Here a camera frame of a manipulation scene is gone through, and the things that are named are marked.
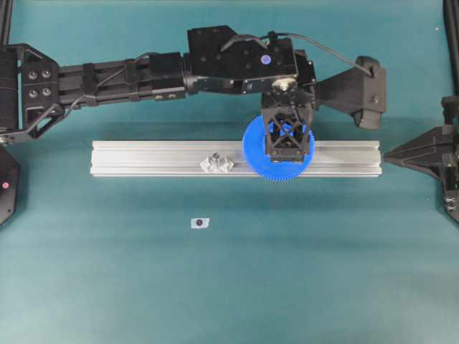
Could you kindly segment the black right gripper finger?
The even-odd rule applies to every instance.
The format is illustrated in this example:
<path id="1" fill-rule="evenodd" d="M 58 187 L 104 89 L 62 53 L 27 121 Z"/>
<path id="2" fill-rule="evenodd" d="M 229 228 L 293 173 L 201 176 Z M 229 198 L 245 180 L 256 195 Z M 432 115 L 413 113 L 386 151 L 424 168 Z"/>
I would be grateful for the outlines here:
<path id="1" fill-rule="evenodd" d="M 453 146 L 454 126 L 442 125 L 384 154 L 385 158 L 414 158 L 422 153 L 439 153 Z"/>
<path id="2" fill-rule="evenodd" d="M 385 154 L 384 161 L 427 174 L 437 179 L 443 186 L 445 185 L 445 161 L 442 154 L 427 154 L 417 157 L 409 156 L 408 158 Z"/>

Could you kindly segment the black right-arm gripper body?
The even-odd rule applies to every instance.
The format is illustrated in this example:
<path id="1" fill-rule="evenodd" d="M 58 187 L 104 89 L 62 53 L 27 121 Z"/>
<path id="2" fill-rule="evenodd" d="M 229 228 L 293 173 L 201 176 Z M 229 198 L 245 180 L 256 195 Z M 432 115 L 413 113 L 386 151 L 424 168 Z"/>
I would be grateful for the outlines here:
<path id="1" fill-rule="evenodd" d="M 444 207 L 447 214 L 458 224 L 458 96 L 442 99 L 445 125 L 451 127 L 452 161 L 445 165 L 445 180 L 443 182 Z"/>

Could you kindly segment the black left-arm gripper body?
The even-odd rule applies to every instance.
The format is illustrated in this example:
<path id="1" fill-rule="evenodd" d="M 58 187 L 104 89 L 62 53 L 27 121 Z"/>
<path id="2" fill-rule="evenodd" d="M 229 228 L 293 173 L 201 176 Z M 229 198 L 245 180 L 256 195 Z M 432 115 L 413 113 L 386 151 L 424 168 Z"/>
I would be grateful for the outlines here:
<path id="1" fill-rule="evenodd" d="M 278 85 L 262 94 L 265 152 L 272 162 L 303 162 L 311 151 L 315 88 L 310 84 Z"/>

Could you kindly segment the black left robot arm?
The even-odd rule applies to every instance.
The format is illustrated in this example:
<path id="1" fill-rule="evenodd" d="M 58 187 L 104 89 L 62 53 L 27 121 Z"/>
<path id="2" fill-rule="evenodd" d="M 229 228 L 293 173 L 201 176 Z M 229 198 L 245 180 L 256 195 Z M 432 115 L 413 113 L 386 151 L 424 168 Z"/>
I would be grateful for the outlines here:
<path id="1" fill-rule="evenodd" d="M 1 47 L 1 143 L 40 138 L 83 107 L 179 100 L 199 92 L 262 96 L 265 153 L 273 162 L 312 154 L 314 71 L 286 34 L 190 29 L 186 53 L 62 67 L 28 44 Z"/>

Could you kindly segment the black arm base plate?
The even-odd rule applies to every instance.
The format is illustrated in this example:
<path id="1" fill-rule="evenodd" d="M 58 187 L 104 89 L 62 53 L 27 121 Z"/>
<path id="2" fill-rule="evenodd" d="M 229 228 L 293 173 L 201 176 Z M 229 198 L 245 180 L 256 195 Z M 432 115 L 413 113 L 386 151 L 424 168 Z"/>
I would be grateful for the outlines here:
<path id="1" fill-rule="evenodd" d="M 1 147 L 1 225 L 15 212 L 20 166 L 14 157 Z"/>

